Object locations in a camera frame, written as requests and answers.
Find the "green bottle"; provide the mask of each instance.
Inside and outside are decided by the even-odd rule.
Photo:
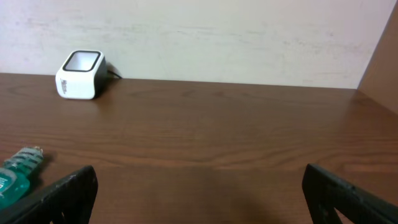
[[[29,189],[29,174],[43,161],[39,147],[24,147],[0,168],[0,209],[18,201]]]

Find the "white device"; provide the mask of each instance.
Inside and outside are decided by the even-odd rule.
[[[70,99],[93,99],[105,86],[107,72],[102,52],[74,51],[55,76],[58,94]]]

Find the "black object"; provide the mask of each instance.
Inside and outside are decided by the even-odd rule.
[[[341,223],[335,209],[353,223],[398,223],[397,207],[317,165],[307,165],[302,187],[315,224]]]
[[[1,210],[0,224],[87,224],[97,189],[94,168],[86,166]]]

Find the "teal plastic bottle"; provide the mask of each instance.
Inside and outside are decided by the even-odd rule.
[[[29,189],[29,174],[43,161],[39,147],[24,147],[0,168],[0,210],[18,201]]]

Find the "bottle label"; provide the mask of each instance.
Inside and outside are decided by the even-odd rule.
[[[11,170],[0,168],[0,194],[5,192],[17,179]]]

